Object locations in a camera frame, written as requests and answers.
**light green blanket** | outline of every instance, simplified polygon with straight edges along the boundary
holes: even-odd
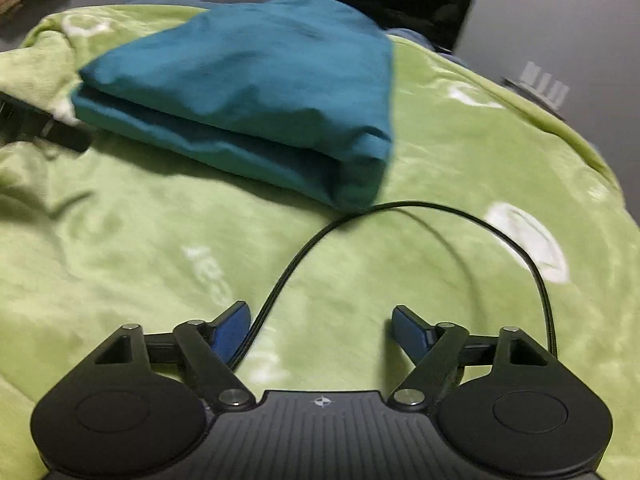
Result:
[[[113,6],[49,16],[0,55],[0,90],[73,121],[80,66],[173,27],[189,7]],[[395,156],[379,196],[484,217],[529,250],[551,295],[561,360],[614,416],[600,471],[640,470],[640,235],[615,177],[565,124],[423,48],[394,42]],[[335,213],[293,192],[115,134],[79,158],[0,150],[0,478],[44,472],[34,402],[119,325],[167,332],[236,299],[254,313],[286,263]],[[480,228],[387,212],[331,234],[284,290],[239,372],[265,388],[388,392],[410,369],[386,336],[404,303],[472,333],[523,327],[544,342],[529,272]]]

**plush blanket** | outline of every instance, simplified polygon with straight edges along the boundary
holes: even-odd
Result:
[[[175,27],[189,7],[49,16],[0,54],[0,90],[74,121],[78,69]],[[640,235],[587,142],[534,105],[401,38],[394,158],[379,202],[446,203],[514,237],[546,279],[560,359],[609,405],[606,478],[638,477]],[[0,478],[45,471],[34,403],[119,325],[166,332],[234,300],[257,311],[304,242],[335,217],[295,192],[102,133],[80,157],[0,150]],[[410,369],[386,322],[404,303],[472,333],[545,332],[524,264],[491,234],[421,210],[385,212],[322,241],[296,271],[239,375],[265,388],[389,392]]]

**bed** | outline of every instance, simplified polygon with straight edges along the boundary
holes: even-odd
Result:
[[[202,9],[103,6],[45,18],[0,54],[0,91],[73,122],[78,69]],[[559,357],[607,403],[605,478],[638,477],[640,234],[606,163],[535,105],[391,38],[394,159],[378,197],[484,218],[534,257]],[[34,403],[117,327],[167,332],[235,300],[254,313],[299,248],[338,213],[302,195],[99,132],[81,156],[0,150],[0,478],[46,471]],[[437,212],[386,212],[331,234],[296,271],[241,379],[266,388],[391,391],[410,362],[387,333],[396,304],[472,333],[545,330],[524,263],[491,234]]]

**ribbed black surface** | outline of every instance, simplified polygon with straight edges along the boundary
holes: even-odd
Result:
[[[181,462],[146,480],[497,480],[449,449],[431,421],[377,392],[268,392],[221,415]],[[326,404],[318,399],[324,397]],[[46,480],[65,480],[52,473]],[[594,474],[580,480],[596,480]]]

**silver screw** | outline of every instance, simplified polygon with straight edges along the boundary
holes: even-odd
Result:
[[[240,406],[250,399],[251,396],[246,391],[236,388],[225,390],[218,396],[218,400],[227,406]]]
[[[412,388],[405,388],[404,390],[398,390],[394,393],[394,400],[400,404],[407,406],[415,406],[420,404],[424,400],[424,393],[420,390],[414,390]]]

